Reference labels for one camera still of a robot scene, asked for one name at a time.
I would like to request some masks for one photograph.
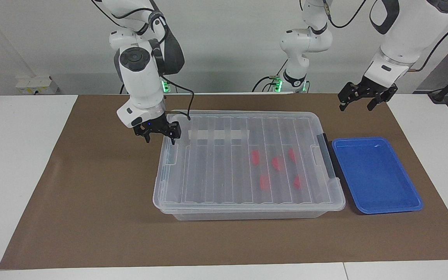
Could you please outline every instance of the clear plastic storage box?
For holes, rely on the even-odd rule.
[[[153,202],[181,221],[316,218],[345,207],[313,113],[192,111],[171,115]]]

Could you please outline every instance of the blue plastic tray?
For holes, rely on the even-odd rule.
[[[419,211],[423,201],[384,138],[342,138],[332,143],[355,205],[364,214]]]

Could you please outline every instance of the white table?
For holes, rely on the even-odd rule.
[[[77,96],[0,96],[0,260]],[[427,96],[389,106],[448,207],[448,108]],[[448,261],[0,271],[0,279],[448,279]]]

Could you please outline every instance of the brown table surface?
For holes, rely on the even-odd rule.
[[[418,212],[316,219],[179,222],[152,202],[162,137],[118,120],[126,96],[79,96],[0,269],[194,266],[448,259],[448,210],[386,104],[338,110],[335,94],[197,96],[194,109],[308,111],[329,140],[387,138],[424,202]],[[170,96],[181,109],[188,96]]]

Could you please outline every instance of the container lid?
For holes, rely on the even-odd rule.
[[[194,110],[164,138],[153,202],[167,214],[339,211],[345,206],[313,113]]]
[[[384,138],[343,138],[332,143],[357,208],[365,214],[419,211],[423,201]]]

